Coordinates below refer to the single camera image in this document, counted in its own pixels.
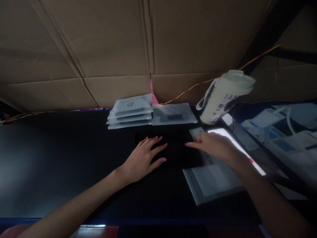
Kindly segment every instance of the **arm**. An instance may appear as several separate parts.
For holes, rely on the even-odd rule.
[[[151,164],[153,157],[167,147],[165,144],[151,150],[151,147],[161,139],[161,137],[145,138],[122,166],[39,220],[24,231],[19,238],[70,237],[87,217],[112,194],[130,183],[139,181],[166,161],[165,158],[160,158]]]
[[[251,165],[248,158],[231,141],[215,133],[203,133],[189,147],[200,149],[225,161],[246,187],[263,225],[272,237],[308,237],[312,228]]]

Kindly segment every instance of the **forearm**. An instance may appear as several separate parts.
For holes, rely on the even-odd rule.
[[[247,161],[234,168],[272,237],[307,237],[311,227]]]
[[[103,180],[28,228],[19,238],[70,237],[95,209],[126,185],[118,169],[114,170]]]

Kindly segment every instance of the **black pad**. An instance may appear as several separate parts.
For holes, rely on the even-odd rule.
[[[159,152],[153,158],[152,162],[156,161],[159,158],[165,157],[167,161],[162,164],[162,166],[164,165],[164,167],[169,167],[173,169],[188,169],[203,166],[203,161],[198,150],[186,147],[184,145],[186,142],[193,141],[189,131],[170,130],[165,132],[146,131],[136,133],[136,145],[147,136],[149,138],[153,138],[155,136],[163,136],[163,139],[160,142],[156,143],[152,147],[152,149],[168,143],[167,148]]]

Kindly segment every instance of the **left hand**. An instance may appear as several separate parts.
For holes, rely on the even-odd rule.
[[[166,161],[166,158],[159,158],[151,164],[153,157],[167,147],[166,143],[151,150],[152,146],[161,140],[162,137],[146,137],[140,141],[126,162],[118,168],[127,183],[139,181]]]

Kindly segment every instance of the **smartphone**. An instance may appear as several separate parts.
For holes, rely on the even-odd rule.
[[[220,134],[222,136],[226,136],[228,137],[231,142],[234,144],[235,147],[237,147],[238,150],[240,150],[242,153],[244,153],[250,160],[250,162],[252,163],[252,165],[256,168],[256,170],[262,175],[266,175],[266,173],[264,172],[263,169],[261,169],[261,167],[251,158],[250,155],[248,155],[248,153],[238,144],[238,142],[223,128],[219,128],[219,129],[213,129],[213,130],[209,130],[208,133],[217,133]]]

